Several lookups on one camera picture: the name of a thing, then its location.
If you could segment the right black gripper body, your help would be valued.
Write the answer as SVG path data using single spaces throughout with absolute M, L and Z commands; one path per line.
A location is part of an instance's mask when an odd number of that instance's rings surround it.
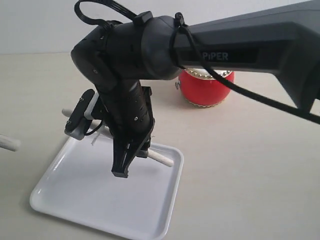
M 114 155 L 134 155 L 150 140 L 154 127 L 151 88 L 140 84 L 100 86 L 102 119 L 113 136 Z

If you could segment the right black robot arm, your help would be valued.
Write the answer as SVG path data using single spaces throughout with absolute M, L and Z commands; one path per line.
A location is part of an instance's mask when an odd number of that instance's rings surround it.
M 135 157 L 146 157 L 155 120 L 151 90 L 141 80 L 172 80 L 188 68 L 203 68 L 234 92 L 319 123 L 311 113 L 320 97 L 320 3 L 309 0 L 267 10 L 185 23 L 182 13 L 154 17 L 135 14 L 113 0 L 101 5 L 128 18 L 93 19 L 80 2 L 78 18 L 94 29 L 71 51 L 77 69 L 95 86 L 99 119 L 113 136 L 112 173 L 128 177 Z M 274 75 L 294 106 L 259 95 L 226 80 L 219 70 Z

